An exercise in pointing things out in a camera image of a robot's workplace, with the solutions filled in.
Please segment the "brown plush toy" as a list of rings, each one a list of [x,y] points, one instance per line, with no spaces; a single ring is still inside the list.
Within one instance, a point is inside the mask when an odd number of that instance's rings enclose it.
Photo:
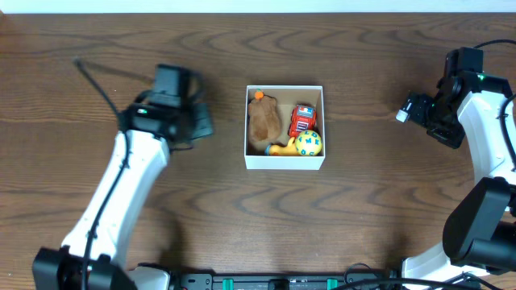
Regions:
[[[280,136],[281,119],[276,98],[257,89],[248,104],[248,116],[248,136],[252,142],[272,142]]]

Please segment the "orange rubber duck toy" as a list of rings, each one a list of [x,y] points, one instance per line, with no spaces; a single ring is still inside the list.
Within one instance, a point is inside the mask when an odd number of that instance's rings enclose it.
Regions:
[[[298,150],[295,145],[295,138],[292,137],[287,142],[287,145],[282,147],[277,144],[270,144],[266,147],[265,152],[266,155],[269,156],[296,156],[299,155]]]

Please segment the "red toy fire truck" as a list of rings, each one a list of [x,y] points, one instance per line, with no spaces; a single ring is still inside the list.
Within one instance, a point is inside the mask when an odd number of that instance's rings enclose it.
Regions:
[[[316,109],[311,106],[296,105],[291,114],[289,137],[297,137],[302,131],[313,130],[316,124]]]

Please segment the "yellow letter ball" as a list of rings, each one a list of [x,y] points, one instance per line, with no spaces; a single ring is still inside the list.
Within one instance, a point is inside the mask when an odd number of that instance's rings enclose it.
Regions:
[[[294,144],[298,154],[304,156],[316,156],[323,149],[321,136],[313,130],[300,132]]]

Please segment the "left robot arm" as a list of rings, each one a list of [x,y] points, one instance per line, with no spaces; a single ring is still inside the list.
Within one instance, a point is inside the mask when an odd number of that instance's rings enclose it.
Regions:
[[[85,212],[57,250],[42,247],[32,274],[38,289],[178,289],[176,273],[153,263],[126,269],[127,249],[152,186],[175,151],[192,149],[213,133],[202,76],[159,64],[153,87],[120,110],[87,72],[75,65],[116,117],[118,132],[103,177]]]

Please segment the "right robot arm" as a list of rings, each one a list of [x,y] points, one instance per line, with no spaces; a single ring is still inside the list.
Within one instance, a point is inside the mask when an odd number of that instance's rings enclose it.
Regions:
[[[445,222],[441,241],[402,262],[403,289],[472,287],[482,276],[515,270],[515,95],[486,74],[481,47],[446,56],[438,93],[410,93],[397,113],[442,144],[468,143],[475,185]]]

